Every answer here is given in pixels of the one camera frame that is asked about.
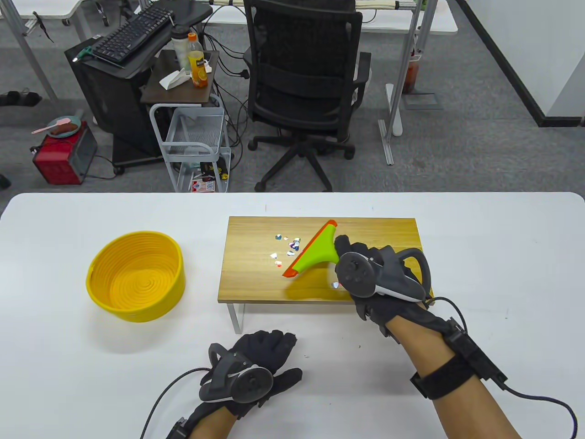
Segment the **person's left hand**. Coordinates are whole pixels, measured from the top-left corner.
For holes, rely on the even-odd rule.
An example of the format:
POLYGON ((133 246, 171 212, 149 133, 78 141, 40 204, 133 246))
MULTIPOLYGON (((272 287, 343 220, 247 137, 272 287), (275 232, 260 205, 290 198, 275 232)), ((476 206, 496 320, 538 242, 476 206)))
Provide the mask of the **person's left hand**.
POLYGON ((202 403, 194 418, 226 408, 241 419, 297 385, 303 378, 301 369, 280 372, 296 343, 294 334, 280 330, 242 335, 230 349, 213 343, 208 351, 211 370, 200 382, 202 403))

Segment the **person's right hand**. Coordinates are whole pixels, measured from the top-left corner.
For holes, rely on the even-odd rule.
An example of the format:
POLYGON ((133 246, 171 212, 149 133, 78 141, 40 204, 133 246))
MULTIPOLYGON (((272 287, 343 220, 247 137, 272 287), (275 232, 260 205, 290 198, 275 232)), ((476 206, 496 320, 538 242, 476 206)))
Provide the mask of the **person's right hand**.
POLYGON ((351 295, 362 320, 371 320, 393 338, 398 332, 386 324, 397 316, 444 337, 453 334, 453 324, 430 313, 425 305, 431 297, 432 278, 420 249, 368 247, 351 243, 348 236, 337 236, 334 246, 339 256, 338 282, 351 295))

